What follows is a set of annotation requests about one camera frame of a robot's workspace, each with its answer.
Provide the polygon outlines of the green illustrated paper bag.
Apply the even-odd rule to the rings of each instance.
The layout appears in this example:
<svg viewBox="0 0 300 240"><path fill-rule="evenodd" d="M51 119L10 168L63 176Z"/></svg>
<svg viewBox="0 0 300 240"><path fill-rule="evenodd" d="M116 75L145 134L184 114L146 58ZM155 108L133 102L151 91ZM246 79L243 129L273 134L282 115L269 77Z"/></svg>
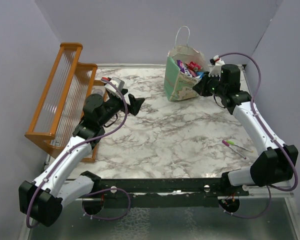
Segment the green illustrated paper bag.
<svg viewBox="0 0 300 240"><path fill-rule="evenodd" d="M188 43L178 45L177 39L178 36L176 35L174 47L167 54L163 84L165 95L170 102L184 101L199 96L193 90L193 86L198 83L199 79L195 79L192 74L192 76L187 76L182 73L177 66L177 60L181 60L185 65L194 62L202 66L200 72L208 72L210 70L205 56L201 51L197 51L189 46Z"/></svg>

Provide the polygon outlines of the red snack packet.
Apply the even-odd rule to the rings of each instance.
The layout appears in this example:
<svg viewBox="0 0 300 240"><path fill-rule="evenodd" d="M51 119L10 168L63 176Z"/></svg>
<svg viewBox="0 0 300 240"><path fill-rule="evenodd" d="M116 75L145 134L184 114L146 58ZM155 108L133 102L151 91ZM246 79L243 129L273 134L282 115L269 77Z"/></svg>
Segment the red snack packet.
<svg viewBox="0 0 300 240"><path fill-rule="evenodd" d="M203 69L202 66L200 66L199 64L197 64L193 61L191 61L190 63L187 63L186 66L188 69L190 69L194 72L200 72Z"/></svg>

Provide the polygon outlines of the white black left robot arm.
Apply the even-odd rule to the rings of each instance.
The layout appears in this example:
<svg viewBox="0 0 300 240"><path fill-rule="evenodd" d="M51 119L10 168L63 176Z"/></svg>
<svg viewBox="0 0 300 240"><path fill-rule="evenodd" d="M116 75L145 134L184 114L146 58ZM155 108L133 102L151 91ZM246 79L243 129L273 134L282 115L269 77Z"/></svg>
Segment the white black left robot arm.
<svg viewBox="0 0 300 240"><path fill-rule="evenodd" d="M63 208L77 198L87 195L96 197L101 190L99 177L84 173L76 180L65 183L78 163L90 153L101 138L108 136L106 123L119 111L136 116L145 98L124 95L127 89L117 93L108 90L108 100L98 93L89 95L84 102L83 117L72 137L54 162L32 182L24 181L18 189L20 211L26 215L26 225L33 228L30 220L46 227L51 226L61 215Z"/></svg>

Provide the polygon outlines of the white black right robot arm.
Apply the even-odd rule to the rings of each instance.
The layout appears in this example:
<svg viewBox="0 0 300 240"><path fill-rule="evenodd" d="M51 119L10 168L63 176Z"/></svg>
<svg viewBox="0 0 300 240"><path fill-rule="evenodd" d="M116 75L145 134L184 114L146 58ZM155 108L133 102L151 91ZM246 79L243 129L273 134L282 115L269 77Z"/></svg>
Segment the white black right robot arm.
<svg viewBox="0 0 300 240"><path fill-rule="evenodd" d="M230 196L241 185L263 187L290 180L299 153L297 148L287 145L271 130L252 101L252 96L241 90L239 67L224 64L219 69L219 76L204 72L193 90L203 97L219 97L223 107L241 123L258 153L250 167L223 173L220 191Z"/></svg>

